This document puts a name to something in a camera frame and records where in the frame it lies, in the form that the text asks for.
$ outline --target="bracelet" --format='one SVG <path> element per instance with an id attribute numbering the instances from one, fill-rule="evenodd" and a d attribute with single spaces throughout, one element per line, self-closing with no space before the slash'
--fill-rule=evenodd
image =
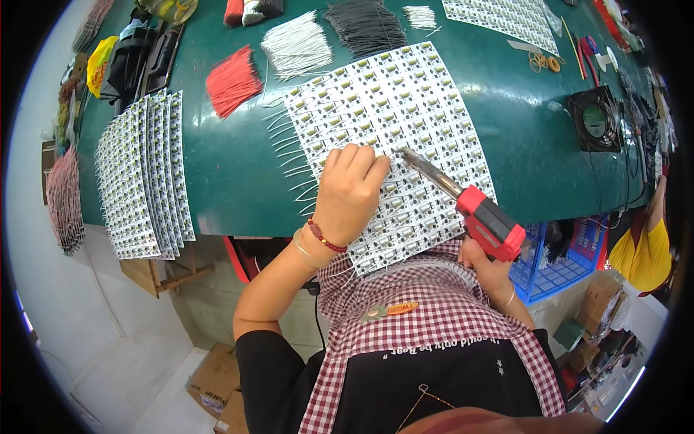
<path id="1" fill-rule="evenodd" d="M 331 242 L 328 242 L 325 238 L 323 238 L 323 232 L 321 232 L 321 228 L 318 227 L 318 225 L 309 217 L 308 219 L 308 227 L 311 229 L 311 233 L 318 238 L 320 242 L 322 242 L 327 248 L 330 250 L 335 250 L 337 253 L 345 253 L 347 251 L 347 247 L 338 247 L 334 245 Z"/>
<path id="2" fill-rule="evenodd" d="M 313 268 L 323 268 L 326 265 L 328 265 L 330 260 L 325 262 L 325 261 L 321 261 L 319 259 L 314 258 L 301 246 L 300 240 L 301 240 L 301 228 L 297 229 L 296 232 L 294 232 L 294 241 L 292 242 L 292 244 L 294 245 L 294 247 L 296 247 L 296 250 L 299 251 L 299 254 L 301 255 L 301 258 L 304 260 L 304 262 L 306 262 L 308 265 L 310 265 Z"/>
<path id="3" fill-rule="evenodd" d="M 511 302 L 514 300 L 514 297 L 516 296 L 516 284 L 513 283 L 513 281 L 511 282 L 511 284 L 513 284 L 513 286 L 514 286 L 514 293 L 511 294 L 511 298 L 509 299 L 509 302 L 506 303 L 502 309 L 509 307 L 509 304 L 511 304 Z"/>

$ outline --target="woman's right hand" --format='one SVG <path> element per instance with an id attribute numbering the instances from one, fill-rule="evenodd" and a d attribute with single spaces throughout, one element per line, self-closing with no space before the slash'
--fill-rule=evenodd
<path id="1" fill-rule="evenodd" d="M 327 241 L 346 246 L 362 233 L 378 207 L 390 162 L 386 156 L 376 158 L 370 146 L 350 143 L 330 151 L 313 214 Z"/>
<path id="2" fill-rule="evenodd" d="M 490 261 L 480 243 L 467 235 L 460 245 L 458 262 L 467 268 L 475 268 L 477 281 L 497 306 L 503 306 L 511 299 L 514 286 L 509 279 L 510 262 L 501 262 L 498 259 Z"/>

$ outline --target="green work table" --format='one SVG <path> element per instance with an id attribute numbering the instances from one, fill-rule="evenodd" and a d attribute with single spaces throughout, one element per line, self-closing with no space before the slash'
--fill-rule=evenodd
<path id="1" fill-rule="evenodd" d="M 412 30 L 402 7 L 404 0 L 385 0 L 405 28 L 410 44 L 422 42 L 428 32 Z M 559 73 L 543 69 L 535 73 L 527 52 L 511 48 L 507 35 L 471 24 L 446 19 L 440 1 L 426 1 L 435 12 L 441 31 L 428 40 L 434 43 L 465 100 L 489 164 L 499 205 L 519 223 L 563 219 L 607 211 L 627 201 L 627 170 L 623 154 L 580 151 L 578 136 L 568 111 L 569 94 L 593 87 L 591 77 L 581 79 L 577 61 L 564 29 L 555 41 L 566 65 Z M 636 89 L 652 103 L 652 95 L 641 67 L 632 55 L 624 56 L 607 31 L 590 1 L 571 8 L 560 0 L 547 0 L 557 16 L 564 16 L 569 29 L 579 36 L 591 35 L 602 53 L 605 44 L 615 51 L 620 68 L 632 78 Z M 324 8 L 317 0 L 290 1 L 284 15 L 251 27 L 227 28 L 222 24 L 226 2 L 200 0 L 187 21 L 169 92 L 183 90 L 184 165 L 190 210 L 196 233 L 215 235 L 291 236 L 305 217 L 299 215 L 304 202 L 295 202 L 289 189 L 310 178 L 301 174 L 285 178 L 279 167 L 262 119 L 279 108 L 260 106 L 260 95 L 238 107 L 222 120 L 214 113 L 205 90 L 205 79 L 213 65 L 246 44 L 255 50 L 253 60 L 260 79 L 266 83 L 265 103 L 276 99 L 287 87 L 307 78 L 277 81 L 266 70 L 260 49 L 270 28 L 296 18 L 308 10 Z M 99 40 L 117 35 L 127 25 L 132 2 L 116 1 L 108 13 L 90 51 Z M 335 53 L 333 63 L 321 70 L 335 69 L 353 61 L 340 45 L 332 27 L 322 19 L 328 42 Z M 600 71 L 616 99 L 624 97 L 617 73 L 608 66 Z M 90 97 L 82 120 L 78 146 L 84 221 L 104 224 L 94 174 L 94 150 L 113 108 Z M 283 151 L 297 149 L 292 145 Z M 638 167 L 635 149 L 630 151 L 632 171 Z M 641 176 L 629 184 L 629 199 L 641 191 Z M 645 203 L 646 192 L 633 206 Z"/>

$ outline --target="yellow plastic bag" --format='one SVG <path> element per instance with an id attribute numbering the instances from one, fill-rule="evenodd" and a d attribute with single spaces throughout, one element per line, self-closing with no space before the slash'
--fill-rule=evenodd
<path id="1" fill-rule="evenodd" d="M 87 87 L 96 98 L 99 97 L 103 74 L 106 71 L 108 57 L 111 55 L 113 45 L 118 41 L 117 36 L 107 37 L 101 40 L 94 53 L 87 61 Z"/>

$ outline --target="wooden stand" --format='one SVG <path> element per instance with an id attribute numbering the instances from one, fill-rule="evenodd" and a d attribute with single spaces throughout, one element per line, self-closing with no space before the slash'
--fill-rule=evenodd
<path id="1" fill-rule="evenodd" d="M 191 258 L 190 258 L 190 268 L 177 263 L 176 261 L 171 261 L 172 264 L 177 267 L 183 268 L 187 273 L 182 276 L 172 277 L 165 280 L 161 280 L 159 277 L 159 271 L 157 270 L 156 261 L 153 259 L 127 259 L 120 260 L 121 271 L 130 280 L 135 282 L 143 290 L 147 291 L 156 299 L 159 298 L 159 293 L 166 290 L 170 290 L 173 287 L 177 287 L 182 283 L 191 281 L 194 278 L 202 277 L 212 270 L 214 270 L 214 265 L 209 264 L 201 268 L 195 267 L 195 249 L 193 246 L 189 246 Z"/>

